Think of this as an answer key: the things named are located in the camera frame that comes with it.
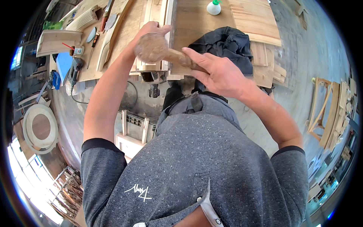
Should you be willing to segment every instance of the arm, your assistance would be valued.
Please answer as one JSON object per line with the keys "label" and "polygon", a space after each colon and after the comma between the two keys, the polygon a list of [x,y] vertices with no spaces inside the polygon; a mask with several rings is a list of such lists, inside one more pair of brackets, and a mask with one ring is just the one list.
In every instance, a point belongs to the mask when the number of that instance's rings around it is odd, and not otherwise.
{"label": "arm", "polygon": [[120,53],[117,59],[102,75],[94,88],[88,104],[84,127],[83,141],[92,138],[114,140],[114,127],[127,79],[135,61],[134,48],[139,38],[149,32],[168,33],[171,26],[158,28],[158,22],[146,23],[135,38]]}
{"label": "arm", "polygon": [[236,98],[253,110],[277,142],[279,149],[286,146],[302,148],[302,135],[294,119],[280,104],[262,92],[252,80],[245,78],[228,58],[220,58],[209,53],[201,55],[190,48],[183,48],[183,52],[209,72],[207,74],[193,70],[191,75],[211,92]]}

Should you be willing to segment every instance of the hand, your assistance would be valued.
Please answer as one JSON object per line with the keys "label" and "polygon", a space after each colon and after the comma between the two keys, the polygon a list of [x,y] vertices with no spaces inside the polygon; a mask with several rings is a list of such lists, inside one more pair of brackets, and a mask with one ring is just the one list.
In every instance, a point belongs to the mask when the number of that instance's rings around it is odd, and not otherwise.
{"label": "hand", "polygon": [[163,36],[171,31],[171,25],[164,25],[163,27],[159,28],[159,23],[156,21],[149,21],[148,23],[144,24],[144,26],[139,30],[136,34],[134,40],[137,41],[140,39],[141,36],[150,32],[157,32],[162,34]]}
{"label": "hand", "polygon": [[210,53],[199,54],[186,47],[182,50],[209,73],[197,70],[192,70],[191,73],[191,76],[202,82],[209,91],[240,100],[240,97],[249,95],[252,89],[257,88],[256,84],[244,77],[240,69],[228,58],[220,58]]}

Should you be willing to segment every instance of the screwdriver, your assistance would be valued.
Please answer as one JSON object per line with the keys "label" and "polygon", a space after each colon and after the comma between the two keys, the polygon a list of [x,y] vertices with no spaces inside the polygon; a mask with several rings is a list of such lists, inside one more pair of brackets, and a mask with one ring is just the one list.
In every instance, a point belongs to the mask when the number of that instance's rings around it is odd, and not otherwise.
{"label": "screwdriver", "polygon": [[92,42],[92,46],[91,46],[92,47],[92,50],[91,50],[91,53],[90,53],[90,57],[88,59],[87,69],[90,66],[90,61],[91,61],[91,57],[92,57],[92,53],[93,53],[93,48],[94,48],[94,46],[96,46],[96,42],[98,40],[98,37],[99,37],[99,34],[96,33],[96,36],[94,37],[93,42]]}

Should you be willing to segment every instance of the red straw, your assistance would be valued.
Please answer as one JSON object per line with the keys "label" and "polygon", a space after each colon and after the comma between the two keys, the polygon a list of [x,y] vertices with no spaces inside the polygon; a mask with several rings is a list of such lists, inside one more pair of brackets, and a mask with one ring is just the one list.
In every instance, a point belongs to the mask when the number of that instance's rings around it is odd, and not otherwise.
{"label": "red straw", "polygon": [[[62,43],[62,44],[64,44],[64,45],[66,45],[66,46],[68,46],[67,44],[65,44],[65,43]],[[72,47],[70,47],[70,46],[68,46],[69,48],[71,48],[72,50],[74,50],[74,48],[72,48]]]}

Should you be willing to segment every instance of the black pants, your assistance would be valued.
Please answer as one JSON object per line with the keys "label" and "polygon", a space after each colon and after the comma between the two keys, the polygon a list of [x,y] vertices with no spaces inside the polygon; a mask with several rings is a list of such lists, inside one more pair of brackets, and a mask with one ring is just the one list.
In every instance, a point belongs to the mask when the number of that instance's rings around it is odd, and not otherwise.
{"label": "black pants", "polygon": [[[220,98],[221,100],[228,103],[228,100],[226,98],[224,98],[223,96],[219,96],[213,92],[203,92],[197,86],[195,86],[194,89],[192,90],[192,94],[194,92],[198,92],[199,94],[205,94],[205,95],[208,95],[211,97]],[[174,102],[176,102],[178,99],[180,99],[183,96],[184,95],[182,94],[182,88],[180,86],[173,86],[171,88],[168,88],[168,90],[166,91],[165,99],[164,99],[163,110],[165,110],[168,106],[172,105]]]}

